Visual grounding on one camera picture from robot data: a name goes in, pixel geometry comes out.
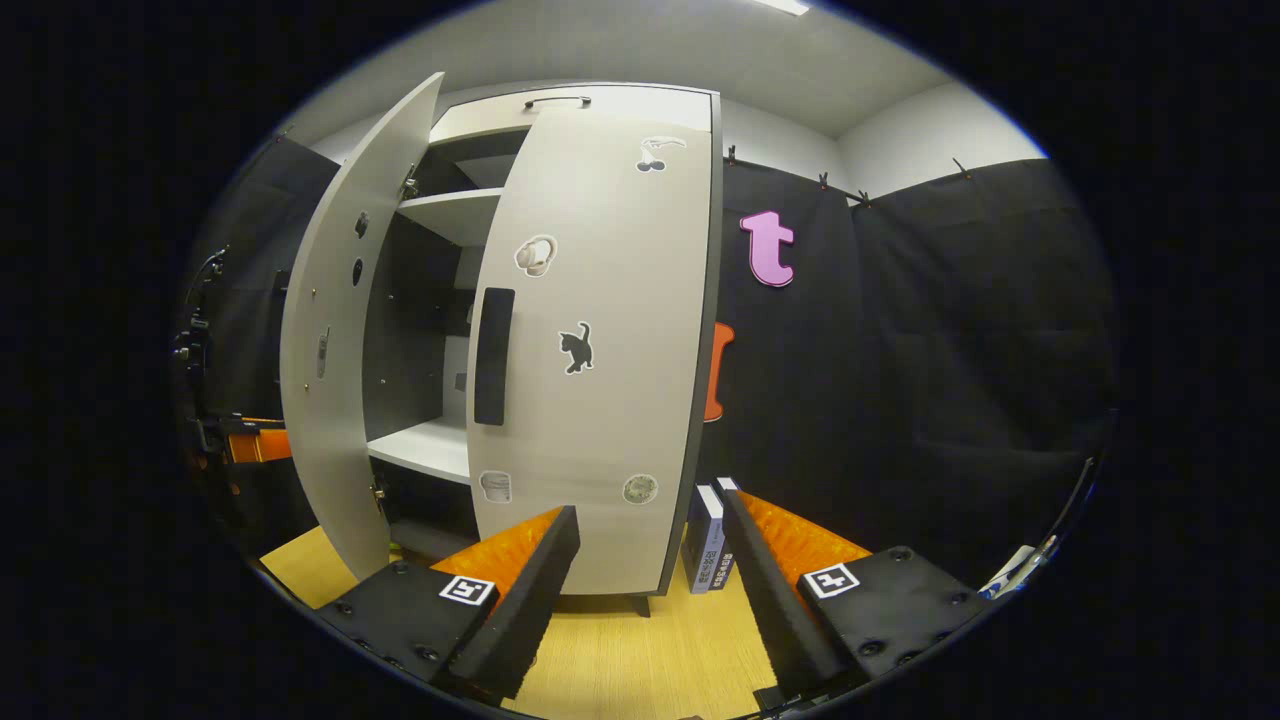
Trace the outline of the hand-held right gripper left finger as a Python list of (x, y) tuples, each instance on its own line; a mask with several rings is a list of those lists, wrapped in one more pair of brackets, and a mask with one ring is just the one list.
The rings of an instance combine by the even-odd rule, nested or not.
[(517, 696), (580, 548), (562, 505), (430, 566), (390, 562), (316, 610), (321, 626), (420, 685)]

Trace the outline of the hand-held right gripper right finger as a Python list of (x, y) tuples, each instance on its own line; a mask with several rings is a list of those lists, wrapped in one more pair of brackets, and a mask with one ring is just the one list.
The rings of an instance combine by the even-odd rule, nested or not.
[(910, 547), (870, 553), (741, 489), (723, 488), (719, 498), (724, 533), (786, 700), (881, 685), (1000, 607)]

